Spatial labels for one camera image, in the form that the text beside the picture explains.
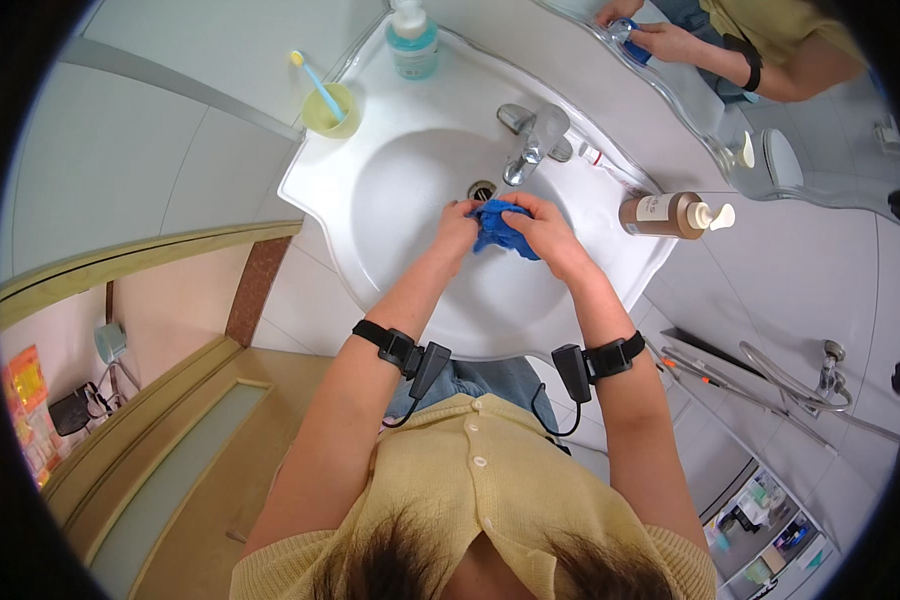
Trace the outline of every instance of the yellow shirt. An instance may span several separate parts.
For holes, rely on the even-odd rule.
[[[721,36],[743,39],[741,33],[746,34],[771,65],[785,63],[810,34],[820,35],[861,65],[867,64],[847,28],[821,15],[807,0],[699,0],[699,6],[710,14],[710,24]]]
[[[544,436],[531,413],[492,394],[458,393],[414,414],[380,434],[366,489],[339,528],[249,554],[233,569],[230,597],[312,598],[317,568],[332,550],[363,539],[405,507],[444,540],[452,565],[484,532],[537,598],[563,597],[555,590],[557,559],[540,550],[548,547],[545,533],[559,531],[636,548],[660,567],[678,598],[716,597],[706,552],[640,523],[623,496]],[[453,570],[446,569],[441,586]]]

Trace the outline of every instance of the person's left hand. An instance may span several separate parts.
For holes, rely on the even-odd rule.
[[[461,261],[473,248],[480,231],[480,222],[467,215],[483,204],[479,199],[453,200],[443,207],[440,222],[436,226],[436,237],[430,249],[442,258],[451,261],[454,274],[460,269]]]
[[[630,30],[629,40],[664,63],[693,64],[700,44],[707,43],[672,23],[640,23],[640,29]]]

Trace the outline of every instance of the dark hair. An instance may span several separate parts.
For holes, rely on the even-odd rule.
[[[349,551],[341,548],[317,574],[319,600],[424,600],[440,597],[447,570],[436,541],[401,510]],[[557,580],[573,600],[674,600],[670,584],[647,557],[622,546],[605,547],[578,535],[546,535],[556,557]]]

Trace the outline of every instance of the black cable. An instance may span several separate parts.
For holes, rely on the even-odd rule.
[[[573,427],[570,427],[570,431],[566,433],[558,433],[556,431],[551,431],[550,427],[547,427],[547,423],[543,422],[543,419],[540,418],[540,415],[537,412],[537,397],[540,395],[540,392],[547,389],[547,384],[540,382],[540,385],[536,386],[536,391],[533,392],[533,397],[529,400],[529,409],[533,411],[533,416],[536,417],[536,420],[540,422],[540,425],[543,426],[544,430],[552,436],[557,438],[565,438],[574,431],[577,431],[577,427],[580,425],[580,403],[576,402],[576,420],[573,423]]]
[[[403,415],[403,418],[400,419],[400,422],[388,423],[386,421],[383,421],[383,426],[389,427],[390,429],[396,429],[397,427],[402,426],[403,424],[407,423],[407,420],[410,418],[410,415],[414,414],[414,411],[417,410],[418,404],[420,404],[420,398],[414,398],[413,403],[409,405],[409,410],[407,411],[407,414]]]

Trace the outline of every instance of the soap dispenser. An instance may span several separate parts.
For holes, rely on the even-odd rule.
[[[426,79],[437,68],[437,23],[427,18],[420,0],[392,0],[392,6],[386,46],[393,66],[404,79]]]
[[[620,224],[631,235],[655,235],[695,240],[706,230],[728,228],[736,221],[733,206],[716,214],[693,192],[631,198],[620,204]]]

